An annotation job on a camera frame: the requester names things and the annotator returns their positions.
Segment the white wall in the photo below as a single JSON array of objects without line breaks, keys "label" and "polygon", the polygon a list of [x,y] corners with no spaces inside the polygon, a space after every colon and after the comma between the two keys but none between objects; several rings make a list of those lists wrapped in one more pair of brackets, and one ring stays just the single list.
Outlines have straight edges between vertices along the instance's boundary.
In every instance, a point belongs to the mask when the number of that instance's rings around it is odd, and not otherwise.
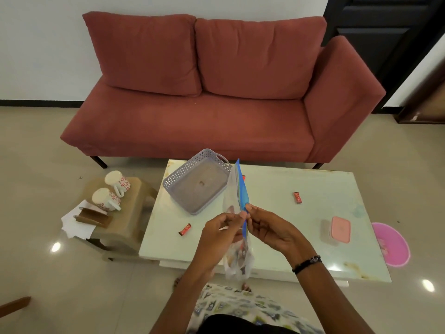
[{"label": "white wall", "polygon": [[409,96],[445,58],[445,35],[443,35],[408,78],[396,90],[384,106],[403,106]]},{"label": "white wall", "polygon": [[321,16],[328,0],[0,0],[0,99],[85,100],[101,75],[81,15]]}]

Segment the sofa leg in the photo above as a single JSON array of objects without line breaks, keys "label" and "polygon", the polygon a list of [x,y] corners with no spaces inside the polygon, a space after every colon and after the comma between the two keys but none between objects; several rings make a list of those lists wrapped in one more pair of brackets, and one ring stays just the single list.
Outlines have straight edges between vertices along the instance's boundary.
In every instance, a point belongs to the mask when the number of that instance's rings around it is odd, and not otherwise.
[{"label": "sofa leg", "polygon": [[106,169],[108,168],[108,165],[105,164],[105,162],[100,159],[97,156],[90,156],[97,164],[99,164],[101,166],[101,168]]},{"label": "sofa leg", "polygon": [[318,170],[319,168],[322,167],[323,164],[324,164],[324,163],[316,163],[312,169],[313,169],[313,170]]}]

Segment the basket handle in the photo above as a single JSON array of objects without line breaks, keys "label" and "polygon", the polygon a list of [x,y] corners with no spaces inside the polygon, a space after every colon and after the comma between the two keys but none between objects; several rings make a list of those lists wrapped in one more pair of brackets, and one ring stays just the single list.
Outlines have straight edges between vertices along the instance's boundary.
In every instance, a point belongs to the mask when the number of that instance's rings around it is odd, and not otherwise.
[{"label": "basket handle", "polygon": [[222,160],[225,160],[227,164],[231,165],[230,162],[222,154],[216,154],[216,157],[222,158]]}]

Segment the white mug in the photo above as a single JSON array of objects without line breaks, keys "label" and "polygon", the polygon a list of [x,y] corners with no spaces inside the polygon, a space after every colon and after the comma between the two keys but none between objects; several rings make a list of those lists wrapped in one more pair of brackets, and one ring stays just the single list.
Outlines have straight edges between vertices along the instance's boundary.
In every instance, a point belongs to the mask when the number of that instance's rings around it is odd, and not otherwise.
[{"label": "white mug", "polygon": [[106,187],[96,190],[92,194],[91,200],[104,211],[121,210],[119,206],[121,203],[120,198],[116,197],[116,195]]},{"label": "white mug", "polygon": [[105,176],[105,184],[114,188],[116,195],[120,198],[124,196],[124,192],[130,189],[130,182],[124,177],[120,171],[111,171]]}]

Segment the hand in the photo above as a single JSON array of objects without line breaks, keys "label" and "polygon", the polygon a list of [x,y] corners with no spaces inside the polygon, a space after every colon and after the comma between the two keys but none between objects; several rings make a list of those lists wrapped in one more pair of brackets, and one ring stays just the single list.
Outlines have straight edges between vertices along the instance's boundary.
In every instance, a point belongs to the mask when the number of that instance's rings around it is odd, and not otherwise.
[{"label": "hand", "polygon": [[240,228],[248,216],[245,211],[242,211],[239,215],[221,213],[209,220],[201,233],[195,255],[190,264],[191,269],[196,270],[199,274],[211,277],[212,270],[221,261],[229,246],[242,239]]},{"label": "hand", "polygon": [[246,209],[251,216],[248,218],[249,232],[283,253],[292,267],[317,255],[311,243],[288,221],[252,204],[246,204]]}]

